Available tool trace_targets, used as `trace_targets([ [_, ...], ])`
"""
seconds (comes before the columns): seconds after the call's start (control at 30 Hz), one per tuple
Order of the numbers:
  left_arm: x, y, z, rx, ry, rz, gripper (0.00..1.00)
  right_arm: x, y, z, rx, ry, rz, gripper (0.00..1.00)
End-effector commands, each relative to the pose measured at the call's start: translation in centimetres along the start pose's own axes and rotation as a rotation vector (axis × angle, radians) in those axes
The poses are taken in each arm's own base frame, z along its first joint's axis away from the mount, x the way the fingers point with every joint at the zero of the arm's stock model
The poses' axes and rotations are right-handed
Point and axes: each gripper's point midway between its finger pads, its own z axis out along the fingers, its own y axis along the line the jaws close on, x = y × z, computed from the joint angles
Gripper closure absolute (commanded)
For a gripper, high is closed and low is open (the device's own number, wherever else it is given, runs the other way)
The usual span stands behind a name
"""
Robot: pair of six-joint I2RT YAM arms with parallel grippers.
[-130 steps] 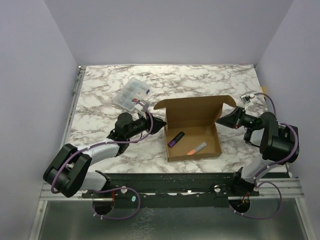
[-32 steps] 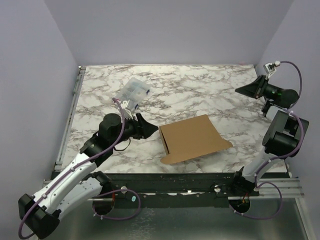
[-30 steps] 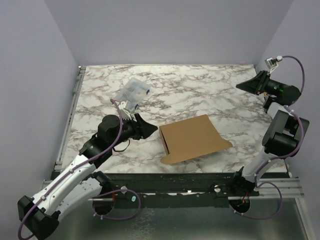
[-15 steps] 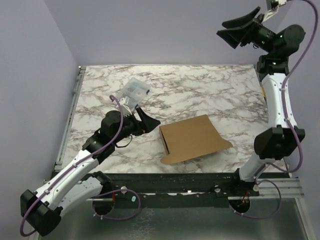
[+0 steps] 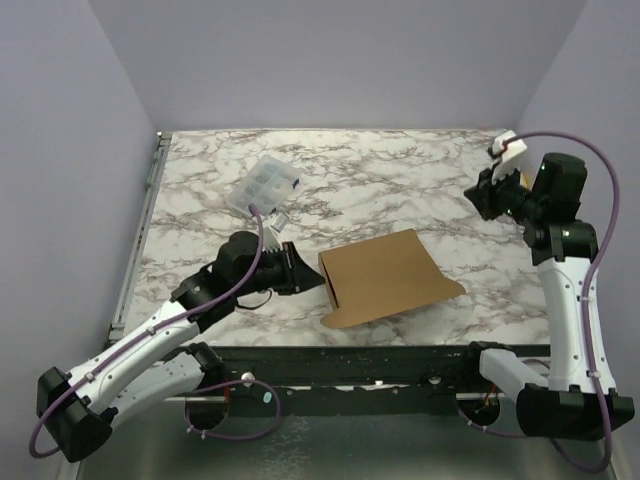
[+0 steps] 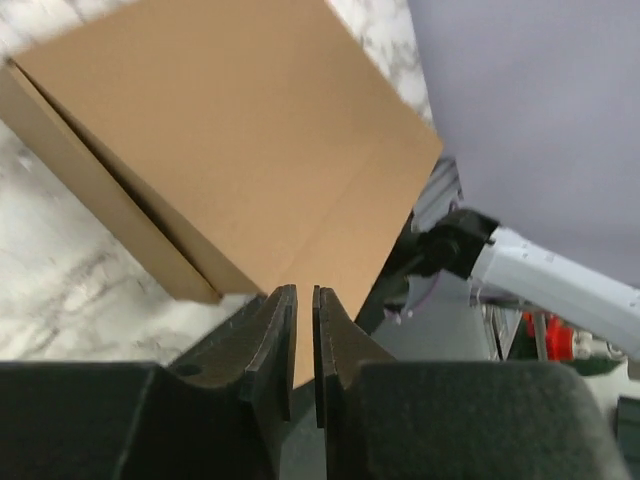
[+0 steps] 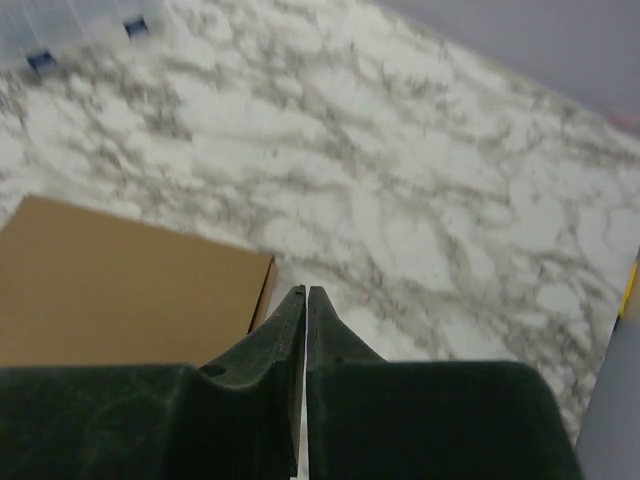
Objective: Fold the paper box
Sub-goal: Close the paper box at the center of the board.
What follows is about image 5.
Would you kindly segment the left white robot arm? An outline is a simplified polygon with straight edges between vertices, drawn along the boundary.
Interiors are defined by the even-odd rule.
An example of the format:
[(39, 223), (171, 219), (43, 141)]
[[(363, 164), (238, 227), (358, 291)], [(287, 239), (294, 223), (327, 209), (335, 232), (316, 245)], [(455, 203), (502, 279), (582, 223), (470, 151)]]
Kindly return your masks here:
[(223, 363), (193, 340), (233, 313), (240, 297), (263, 291), (297, 295), (324, 282), (293, 243), (265, 249), (260, 234), (232, 234), (213, 262), (183, 280), (128, 335), (69, 371), (51, 367), (41, 374), (37, 429), (47, 430), (67, 461), (87, 458), (145, 406), (178, 393), (206, 395), (218, 388)]

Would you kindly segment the brown cardboard box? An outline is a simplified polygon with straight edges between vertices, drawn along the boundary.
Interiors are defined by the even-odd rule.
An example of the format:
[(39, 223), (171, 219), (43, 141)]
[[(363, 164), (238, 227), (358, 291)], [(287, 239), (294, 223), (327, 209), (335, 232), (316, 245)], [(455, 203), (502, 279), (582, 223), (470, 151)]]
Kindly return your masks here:
[(362, 325), (466, 293), (441, 272), (413, 229), (322, 251), (318, 264), (332, 306), (321, 323), (331, 329)]

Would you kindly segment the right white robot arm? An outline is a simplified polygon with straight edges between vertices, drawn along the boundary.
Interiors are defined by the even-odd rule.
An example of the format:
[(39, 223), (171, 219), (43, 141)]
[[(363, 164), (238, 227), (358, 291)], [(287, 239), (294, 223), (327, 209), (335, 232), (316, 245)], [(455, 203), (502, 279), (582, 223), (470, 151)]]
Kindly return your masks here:
[(544, 156), (532, 188), (519, 163), (502, 157), (464, 195), (485, 220), (502, 215), (523, 226), (523, 238), (543, 286), (550, 329), (550, 371), (542, 376), (498, 344), (480, 345), (459, 367), (461, 383), (481, 391), (495, 384), (516, 404), (521, 431), (531, 437), (597, 441), (629, 422), (635, 408), (618, 394), (607, 365), (596, 301), (597, 235), (578, 219), (587, 179), (583, 160)]

